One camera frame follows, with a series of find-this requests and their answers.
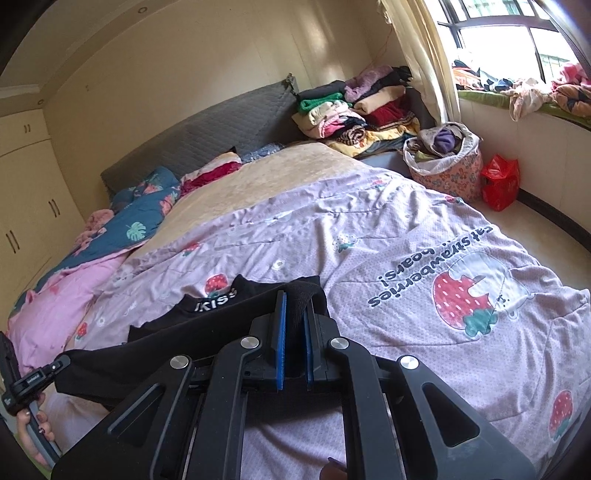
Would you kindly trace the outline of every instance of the baseboard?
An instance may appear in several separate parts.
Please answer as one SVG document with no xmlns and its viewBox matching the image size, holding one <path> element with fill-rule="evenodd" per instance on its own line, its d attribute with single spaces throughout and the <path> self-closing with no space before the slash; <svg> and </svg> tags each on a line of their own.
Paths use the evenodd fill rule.
<svg viewBox="0 0 591 480">
<path fill-rule="evenodd" d="M 560 210 L 557 210 L 556 208 L 552 207 L 552 205 L 539 199 L 537 196 L 526 192 L 523 189 L 519 189 L 517 200 L 532 210 L 535 210 L 540 215 L 546 217 L 548 220 L 550 220 L 550 222 L 560 227 L 577 242 L 583 245 L 589 252 L 591 252 L 591 233 L 585 230 L 585 228 L 580 226 L 572 218 L 566 216 Z"/>
</svg>

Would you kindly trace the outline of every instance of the gray quilted headboard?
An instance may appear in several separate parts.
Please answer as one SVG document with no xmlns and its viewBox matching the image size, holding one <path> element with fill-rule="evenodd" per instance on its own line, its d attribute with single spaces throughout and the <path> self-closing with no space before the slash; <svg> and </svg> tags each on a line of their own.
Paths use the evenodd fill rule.
<svg viewBox="0 0 591 480">
<path fill-rule="evenodd" d="M 240 155 L 272 142 L 306 140 L 291 120 L 297 92 L 295 78 L 289 75 L 213 105 L 140 145 L 100 176 L 113 195 L 138 184 L 160 165 L 180 178 L 232 147 Z"/>
</svg>

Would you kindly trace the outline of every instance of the white wall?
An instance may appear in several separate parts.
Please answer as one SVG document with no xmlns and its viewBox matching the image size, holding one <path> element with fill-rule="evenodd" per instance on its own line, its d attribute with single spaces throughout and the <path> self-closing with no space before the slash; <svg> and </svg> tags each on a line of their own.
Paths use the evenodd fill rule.
<svg viewBox="0 0 591 480">
<path fill-rule="evenodd" d="M 531 113 L 514 122 L 508 110 L 460 100 L 462 122 L 478 134 L 485 162 L 517 158 L 521 188 L 591 232 L 591 132 L 560 118 Z"/>
<path fill-rule="evenodd" d="M 301 89 L 359 74 L 354 2 L 180 0 L 114 38 L 44 108 L 82 215 L 108 204 L 102 170 L 182 119 L 290 72 Z"/>
<path fill-rule="evenodd" d="M 365 40 L 375 66 L 406 65 L 404 54 L 392 25 L 384 21 L 377 9 L 376 0 L 354 0 L 358 23 L 363 29 Z"/>
</svg>

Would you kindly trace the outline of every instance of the floor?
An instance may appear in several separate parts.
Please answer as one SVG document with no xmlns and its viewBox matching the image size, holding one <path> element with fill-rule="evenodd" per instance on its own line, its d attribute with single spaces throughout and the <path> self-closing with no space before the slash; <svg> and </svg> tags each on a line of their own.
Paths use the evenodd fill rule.
<svg viewBox="0 0 591 480">
<path fill-rule="evenodd" d="M 555 224 L 520 202 L 494 212 L 482 201 L 472 206 L 551 268 L 564 285 L 591 290 L 591 253 Z"/>
</svg>

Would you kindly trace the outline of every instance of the red plastic bag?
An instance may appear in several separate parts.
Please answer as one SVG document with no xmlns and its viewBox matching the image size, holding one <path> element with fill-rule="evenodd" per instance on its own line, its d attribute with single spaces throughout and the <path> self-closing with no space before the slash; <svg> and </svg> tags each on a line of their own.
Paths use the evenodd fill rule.
<svg viewBox="0 0 591 480">
<path fill-rule="evenodd" d="M 480 172 L 482 198 L 496 212 L 506 209 L 517 198 L 521 175 L 517 160 L 495 155 Z"/>
</svg>

